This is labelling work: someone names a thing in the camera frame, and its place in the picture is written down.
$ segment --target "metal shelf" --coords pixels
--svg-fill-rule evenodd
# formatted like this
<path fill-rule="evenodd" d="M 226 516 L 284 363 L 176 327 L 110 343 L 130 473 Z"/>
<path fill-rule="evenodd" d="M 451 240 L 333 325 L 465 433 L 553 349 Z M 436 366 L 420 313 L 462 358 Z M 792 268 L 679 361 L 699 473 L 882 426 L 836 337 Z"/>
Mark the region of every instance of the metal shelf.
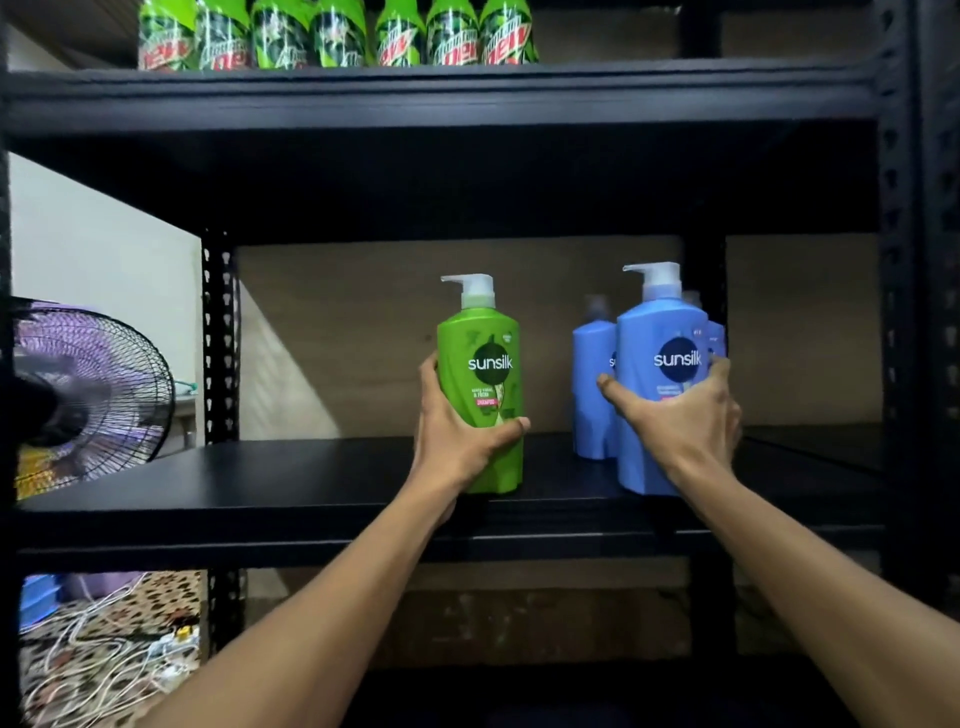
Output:
<path fill-rule="evenodd" d="M 9 140 L 234 244 L 876 229 L 871 63 L 394 70 L 15 74 Z"/>
<path fill-rule="evenodd" d="M 831 438 L 824 427 L 822 441 Z M 24 501 L 30 570 L 316 565 L 392 499 L 408 438 L 223 443 Z M 864 473 L 757 442 L 736 471 L 749 487 L 841 547 L 878 547 L 882 488 Z M 433 561 L 691 554 L 719 546 L 675 497 L 638 497 L 613 462 L 575 457 L 570 436 L 531 435 L 524 482 L 463 497 L 427 548 Z"/>
<path fill-rule="evenodd" d="M 491 727 L 856 725 L 808 659 L 753 657 L 709 669 L 670 660 L 375 670 L 344 726 L 458 725 L 463 716 Z"/>

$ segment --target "blue container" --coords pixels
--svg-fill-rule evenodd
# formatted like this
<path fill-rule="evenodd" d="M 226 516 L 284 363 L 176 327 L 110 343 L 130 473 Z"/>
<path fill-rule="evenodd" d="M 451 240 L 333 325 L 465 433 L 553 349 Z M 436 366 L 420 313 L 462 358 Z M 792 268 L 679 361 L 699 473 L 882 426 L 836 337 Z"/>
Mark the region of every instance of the blue container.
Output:
<path fill-rule="evenodd" d="M 727 356 L 727 330 L 723 324 L 707 321 L 707 351 Z"/>
<path fill-rule="evenodd" d="M 590 460 L 616 457 L 616 413 L 597 378 L 613 376 L 616 324 L 591 321 L 573 329 L 573 451 Z"/>
<path fill-rule="evenodd" d="M 703 308 L 700 303 L 700 291 L 684 291 L 684 302 L 695 305 L 697 308 Z M 715 353 L 717 356 L 727 356 L 727 330 L 722 324 L 713 321 L 707 321 L 707 351 Z"/>
<path fill-rule="evenodd" d="M 20 629 L 36 624 L 57 611 L 60 586 L 51 574 L 28 576 L 20 593 Z"/>
<path fill-rule="evenodd" d="M 707 314 L 681 298 L 678 263 L 623 270 L 642 271 L 645 278 L 643 303 L 616 320 L 616 378 L 646 400 L 677 397 L 709 371 Z M 617 431 L 620 485 L 645 496 L 678 495 L 626 420 L 617 418 Z"/>

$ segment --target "white pump cap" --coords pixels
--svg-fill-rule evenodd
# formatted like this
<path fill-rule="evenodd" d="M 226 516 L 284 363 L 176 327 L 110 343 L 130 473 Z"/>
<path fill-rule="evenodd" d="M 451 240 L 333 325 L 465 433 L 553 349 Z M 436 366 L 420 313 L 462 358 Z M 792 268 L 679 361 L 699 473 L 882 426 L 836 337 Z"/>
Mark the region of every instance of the white pump cap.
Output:
<path fill-rule="evenodd" d="M 680 263 L 637 263 L 623 266 L 624 271 L 643 273 L 643 300 L 678 299 L 684 291 L 680 283 Z"/>
<path fill-rule="evenodd" d="M 452 280 L 464 286 L 460 295 L 461 308 L 496 308 L 496 298 L 493 295 L 493 276 L 486 273 L 470 273 L 465 276 L 443 276 L 441 281 L 446 283 Z"/>

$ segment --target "sunsilk logo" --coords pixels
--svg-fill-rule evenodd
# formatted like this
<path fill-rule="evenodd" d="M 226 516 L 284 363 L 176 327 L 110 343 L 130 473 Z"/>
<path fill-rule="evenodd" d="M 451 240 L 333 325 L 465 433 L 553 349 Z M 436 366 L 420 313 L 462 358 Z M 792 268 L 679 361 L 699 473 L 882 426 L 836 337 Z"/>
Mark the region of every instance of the sunsilk logo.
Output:
<path fill-rule="evenodd" d="M 468 366 L 472 372 L 478 369 L 513 369 L 514 362 L 507 354 L 503 354 L 503 356 L 496 359 L 471 359 Z"/>
<path fill-rule="evenodd" d="M 513 338 L 512 334 L 504 334 L 503 339 L 506 340 L 508 335 Z M 514 360 L 507 354 L 506 349 L 496 343 L 496 337 L 491 334 L 487 343 L 473 353 L 467 366 L 484 384 L 496 386 L 507 380 L 510 370 L 514 368 Z"/>
<path fill-rule="evenodd" d="M 654 356 L 654 366 L 663 375 L 677 383 L 688 382 L 700 371 L 702 357 L 697 345 L 689 339 L 678 336 L 670 339 Z"/>

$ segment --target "electric fan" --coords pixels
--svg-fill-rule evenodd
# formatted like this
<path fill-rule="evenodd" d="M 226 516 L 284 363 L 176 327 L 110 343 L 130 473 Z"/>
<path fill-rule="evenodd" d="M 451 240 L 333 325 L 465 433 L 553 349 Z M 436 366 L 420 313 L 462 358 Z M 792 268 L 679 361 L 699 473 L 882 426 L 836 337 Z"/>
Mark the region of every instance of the electric fan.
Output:
<path fill-rule="evenodd" d="M 19 497 L 152 460 L 170 430 L 174 380 L 135 329 L 91 311 L 12 299 Z"/>

